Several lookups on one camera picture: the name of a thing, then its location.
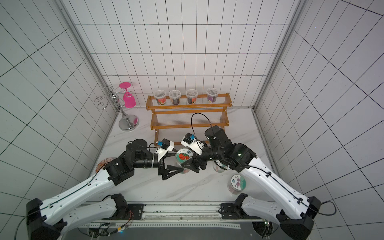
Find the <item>jar with strawberry lid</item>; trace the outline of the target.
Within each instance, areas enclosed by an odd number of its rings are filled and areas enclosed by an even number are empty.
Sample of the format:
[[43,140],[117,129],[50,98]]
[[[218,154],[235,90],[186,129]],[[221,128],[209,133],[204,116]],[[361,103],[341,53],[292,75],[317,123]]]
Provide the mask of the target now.
[[181,168],[181,164],[190,160],[193,157],[193,152],[189,149],[183,148],[176,152],[176,166]]

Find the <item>orange wooden three-tier shelf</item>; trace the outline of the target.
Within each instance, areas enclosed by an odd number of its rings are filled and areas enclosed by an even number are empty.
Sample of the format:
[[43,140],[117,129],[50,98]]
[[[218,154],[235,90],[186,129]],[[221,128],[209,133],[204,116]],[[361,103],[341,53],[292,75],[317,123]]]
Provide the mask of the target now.
[[230,94],[219,94],[214,103],[207,95],[199,95],[195,104],[189,104],[182,96],[178,105],[173,105],[166,97],[164,105],[158,105],[154,96],[148,96],[146,109],[152,112],[151,130],[155,131],[154,142],[158,142],[161,130],[197,129],[219,126],[224,129],[230,125],[227,109],[232,106]]

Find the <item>small clear seed container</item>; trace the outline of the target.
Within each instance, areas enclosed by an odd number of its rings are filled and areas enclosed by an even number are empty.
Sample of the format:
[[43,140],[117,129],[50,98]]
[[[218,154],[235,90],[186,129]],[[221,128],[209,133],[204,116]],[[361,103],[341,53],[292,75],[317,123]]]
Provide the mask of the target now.
[[198,98],[198,91],[195,89],[189,89],[186,91],[187,103],[193,105],[196,103]]
[[164,90],[158,90],[154,93],[154,97],[158,105],[165,105],[167,101],[167,93]]
[[171,90],[169,92],[169,97],[173,105],[179,105],[181,101],[181,92],[179,90]]
[[219,91],[216,88],[208,88],[207,89],[207,100],[210,103],[215,103],[218,95],[219,95]]

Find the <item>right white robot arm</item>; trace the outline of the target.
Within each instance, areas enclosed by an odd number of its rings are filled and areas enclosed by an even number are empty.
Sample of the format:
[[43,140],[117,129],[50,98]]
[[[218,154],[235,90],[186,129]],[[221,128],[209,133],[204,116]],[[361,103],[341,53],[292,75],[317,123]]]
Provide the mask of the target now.
[[264,219],[280,226],[293,240],[307,239],[315,224],[315,217],[321,208],[316,197],[306,197],[274,174],[256,153],[244,144],[234,144],[225,131],[213,126],[205,131],[209,145],[192,134],[185,135],[181,144],[194,151],[194,156],[182,164],[198,173],[206,168],[207,162],[219,161],[230,170],[257,183],[273,201],[262,201],[241,193],[234,203],[221,204],[224,219]]

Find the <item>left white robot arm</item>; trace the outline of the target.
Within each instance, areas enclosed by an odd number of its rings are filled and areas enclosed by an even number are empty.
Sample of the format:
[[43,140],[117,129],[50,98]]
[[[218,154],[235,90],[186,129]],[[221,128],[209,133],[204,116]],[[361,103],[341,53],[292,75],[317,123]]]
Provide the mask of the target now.
[[155,153],[147,149],[147,142],[137,139],[127,144],[117,158],[104,164],[94,175],[71,189],[41,201],[35,198],[26,205],[26,226],[30,240],[56,240],[64,233],[95,220],[139,219],[141,216],[129,205],[122,194],[84,206],[92,197],[116,187],[133,177],[136,168],[157,168],[164,180],[182,172],[181,168],[165,166],[164,157],[174,150],[174,142],[163,139]]

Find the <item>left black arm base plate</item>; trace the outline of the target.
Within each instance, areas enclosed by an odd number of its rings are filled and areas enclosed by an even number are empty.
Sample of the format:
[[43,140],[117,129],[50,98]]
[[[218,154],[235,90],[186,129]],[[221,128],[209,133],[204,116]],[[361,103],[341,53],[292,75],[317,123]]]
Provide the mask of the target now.
[[117,206],[115,213],[103,220],[109,221],[128,221],[128,220],[141,220],[144,204],[125,204],[124,206]]

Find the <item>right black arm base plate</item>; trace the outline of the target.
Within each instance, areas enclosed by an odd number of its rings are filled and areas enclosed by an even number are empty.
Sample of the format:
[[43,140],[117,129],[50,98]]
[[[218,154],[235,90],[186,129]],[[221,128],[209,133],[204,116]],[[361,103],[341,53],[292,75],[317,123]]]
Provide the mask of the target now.
[[260,217],[249,216],[241,207],[234,204],[221,204],[218,210],[223,220],[260,220]]

